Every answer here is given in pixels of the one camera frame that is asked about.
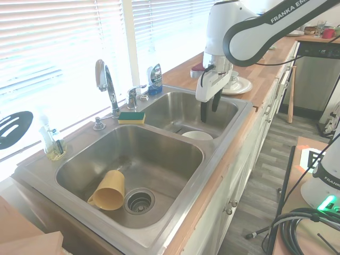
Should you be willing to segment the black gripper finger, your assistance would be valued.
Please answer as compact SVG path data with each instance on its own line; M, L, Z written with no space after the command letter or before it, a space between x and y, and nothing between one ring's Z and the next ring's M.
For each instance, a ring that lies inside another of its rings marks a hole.
M212 101L212 111L213 111L213 112L216 112L216 111L217 111L217 108L218 108L218 105L219 105L221 96L222 96L222 90L219 90L219 91L214 95L214 98L213 98L213 101Z
M207 121L207 114L208 114L208 106L209 102L201 102L201 122L206 123Z

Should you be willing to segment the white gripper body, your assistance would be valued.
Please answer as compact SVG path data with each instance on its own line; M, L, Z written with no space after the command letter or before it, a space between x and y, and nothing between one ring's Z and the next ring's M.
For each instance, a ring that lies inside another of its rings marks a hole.
M223 89L230 81L233 66L224 74L215 69L204 72L197 82L195 92L196 100L208 102L219 90Z

